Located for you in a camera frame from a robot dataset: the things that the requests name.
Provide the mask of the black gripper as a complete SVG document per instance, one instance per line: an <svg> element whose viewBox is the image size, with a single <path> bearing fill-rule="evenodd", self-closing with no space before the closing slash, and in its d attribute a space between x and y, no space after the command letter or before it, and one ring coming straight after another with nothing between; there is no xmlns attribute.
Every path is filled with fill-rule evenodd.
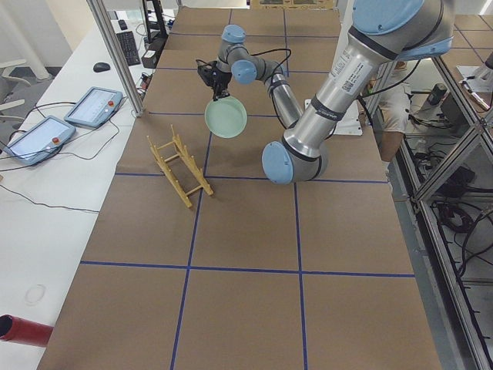
<svg viewBox="0 0 493 370"><path fill-rule="evenodd" d="M217 101L221 98L225 99L230 96L228 85L232 79L232 74L230 72L224 72L217 67L216 63L212 66L212 80L213 80L213 100Z"/></svg>

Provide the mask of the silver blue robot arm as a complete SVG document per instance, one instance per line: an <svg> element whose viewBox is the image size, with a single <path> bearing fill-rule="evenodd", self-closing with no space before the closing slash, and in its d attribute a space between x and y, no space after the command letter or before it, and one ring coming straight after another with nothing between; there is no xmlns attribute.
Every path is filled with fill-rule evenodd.
<svg viewBox="0 0 493 370"><path fill-rule="evenodd" d="M215 101L228 97L231 79L264 83L285 130L264 148L263 171L277 184L312 180L327 168L324 141L379 67L445 54L454 17L453 1L355 1L348 44L306 109L297 102L281 63L249 53L238 25L224 28L216 59L198 62L197 72Z"/></svg>

